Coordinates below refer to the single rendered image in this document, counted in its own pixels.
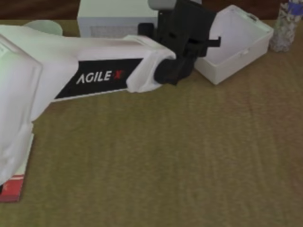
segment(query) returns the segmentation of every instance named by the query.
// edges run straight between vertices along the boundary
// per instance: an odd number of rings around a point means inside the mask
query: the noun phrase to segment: white rectangular box
[[[136,35],[140,23],[158,23],[148,0],[81,0],[77,17],[81,37]]]
[[[268,51],[273,28],[237,6],[217,14],[210,39],[221,37],[221,47],[211,47],[195,68],[217,85]]]

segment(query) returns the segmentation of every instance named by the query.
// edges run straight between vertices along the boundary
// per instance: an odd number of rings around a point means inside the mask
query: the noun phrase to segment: bottle
[[[282,1],[274,35],[269,43],[271,50],[276,52],[287,52],[290,50],[302,15],[303,0]]]

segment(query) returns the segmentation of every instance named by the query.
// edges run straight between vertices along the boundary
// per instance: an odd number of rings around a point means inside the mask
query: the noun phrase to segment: robotic arm
[[[129,92],[176,85],[209,46],[220,45],[208,40],[214,18],[199,4],[178,0],[174,11],[159,19],[156,37],[141,32],[123,39],[74,38],[0,26],[0,185],[21,166],[32,122],[60,93],[69,92],[65,86],[74,75],[80,75],[79,83],[114,79],[110,69],[82,74],[83,63],[127,61]]]

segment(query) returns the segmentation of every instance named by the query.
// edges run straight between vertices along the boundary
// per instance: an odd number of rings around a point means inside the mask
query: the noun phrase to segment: dark brown background
[[[231,4],[260,19],[275,19],[280,0],[203,0],[203,5],[219,11]],[[75,19],[80,0],[2,0],[0,19]]]

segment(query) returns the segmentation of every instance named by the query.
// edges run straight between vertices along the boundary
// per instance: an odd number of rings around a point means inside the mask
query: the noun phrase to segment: white cup
[[[33,20],[23,26],[48,34],[63,35],[62,27],[52,20]]]

